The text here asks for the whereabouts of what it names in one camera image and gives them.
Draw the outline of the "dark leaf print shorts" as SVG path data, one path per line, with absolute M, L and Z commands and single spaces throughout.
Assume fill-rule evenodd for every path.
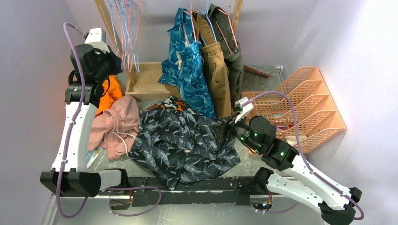
M 216 178 L 241 162 L 235 141 L 218 134 L 219 120 L 162 108 L 139 116 L 139 133 L 128 156 L 169 190 Z

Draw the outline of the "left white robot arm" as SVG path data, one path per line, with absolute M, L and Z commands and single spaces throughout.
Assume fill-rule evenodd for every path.
M 112 189 L 118 195 L 129 191 L 124 169 L 87 171 L 88 142 L 103 82 L 122 71 L 121 59 L 103 41 L 80 44 L 70 60 L 74 70 L 65 90 L 66 120 L 59 151 L 51 170 L 42 172 L 40 182 L 58 197 L 95 197 Z

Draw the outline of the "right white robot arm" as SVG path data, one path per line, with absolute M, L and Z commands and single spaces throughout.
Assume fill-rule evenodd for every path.
M 349 225 L 364 218 L 358 206 L 362 192 L 342 186 L 312 167 L 295 147 L 276 137 L 276 126 L 266 118 L 255 116 L 245 124 L 228 117 L 212 131 L 219 140 L 237 138 L 261 156 L 267 167 L 253 177 L 255 193 L 289 197 L 319 213 L 330 225 Z

